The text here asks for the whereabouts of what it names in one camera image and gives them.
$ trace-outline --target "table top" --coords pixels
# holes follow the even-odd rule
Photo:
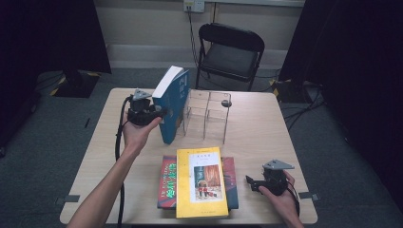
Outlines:
[[[89,142],[76,179],[69,192],[79,195],[78,202],[66,202],[60,221],[68,223],[81,202],[95,188],[115,162],[114,145],[123,101],[134,88],[114,88],[110,91],[100,120]],[[153,89],[142,89],[152,93]],[[262,165],[272,159],[292,164],[287,170],[295,179],[297,192],[308,192],[296,152],[272,93],[228,92],[229,109],[225,143],[191,135],[178,135],[170,145],[164,144],[160,129],[152,130],[141,155],[134,161],[125,179],[125,212],[123,223],[129,224],[273,224],[281,218],[258,192],[252,192],[245,175],[264,180]],[[160,171],[163,155],[176,155],[179,148],[219,146],[221,155],[234,157],[239,209],[231,210],[228,218],[176,219],[174,210],[157,208]],[[106,223],[117,223],[118,196]],[[300,219],[305,224],[317,222],[317,212],[311,199],[299,199]]]

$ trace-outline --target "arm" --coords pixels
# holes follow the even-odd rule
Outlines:
[[[291,177],[291,175],[288,172],[284,171],[284,174],[287,177],[287,180],[289,181],[288,184],[294,185],[296,180],[293,177]],[[290,192],[284,191],[282,195],[277,197],[273,195],[273,193],[271,193],[269,189],[263,186],[260,186],[259,190],[273,204],[273,206],[278,211],[279,215],[282,217],[285,224],[287,224],[289,228],[303,227],[303,224],[300,221],[299,216],[297,214],[294,197],[291,195]]]
[[[86,197],[67,227],[103,227],[105,225],[132,163],[145,146],[148,134],[160,121],[161,118],[156,118],[144,127],[139,127],[131,122],[125,124],[123,130],[125,148],[121,157]]]

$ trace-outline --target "book spine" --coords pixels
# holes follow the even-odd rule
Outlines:
[[[163,165],[160,173],[160,188],[158,194],[158,208],[169,209],[176,207],[177,188],[177,161],[176,156],[163,156]]]

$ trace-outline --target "gray carpet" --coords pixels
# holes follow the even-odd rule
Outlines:
[[[63,205],[56,200],[66,196],[74,182],[108,92],[114,87],[155,87],[165,71],[113,69],[111,75],[102,75],[88,99],[49,96],[59,72],[41,75],[40,103],[0,160],[0,227],[64,227],[59,220]],[[252,90],[271,92],[267,77],[276,73],[260,70]],[[202,79],[201,87],[245,90],[247,85]],[[317,90],[309,91],[315,98]],[[306,106],[280,104],[284,117]],[[372,167],[345,142],[337,118],[326,105],[304,113],[295,123],[294,119],[287,119],[291,139],[309,189],[320,195],[315,201],[318,222],[308,227],[403,227],[403,215],[388,191]]]

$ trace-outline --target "book cover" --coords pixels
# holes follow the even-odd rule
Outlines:
[[[228,216],[219,147],[177,150],[177,219]]]
[[[189,71],[172,66],[166,71],[152,94],[154,105],[168,110],[160,123],[163,142],[166,144],[171,144],[174,141],[177,129],[181,125],[183,108],[189,89]]]
[[[176,209],[176,184],[177,184],[177,157],[163,156],[163,165],[160,175],[160,190],[158,195],[157,207],[165,210]],[[234,157],[221,157],[222,173],[224,176],[224,188],[227,198],[228,210],[238,209],[238,190],[237,179],[235,176]]]

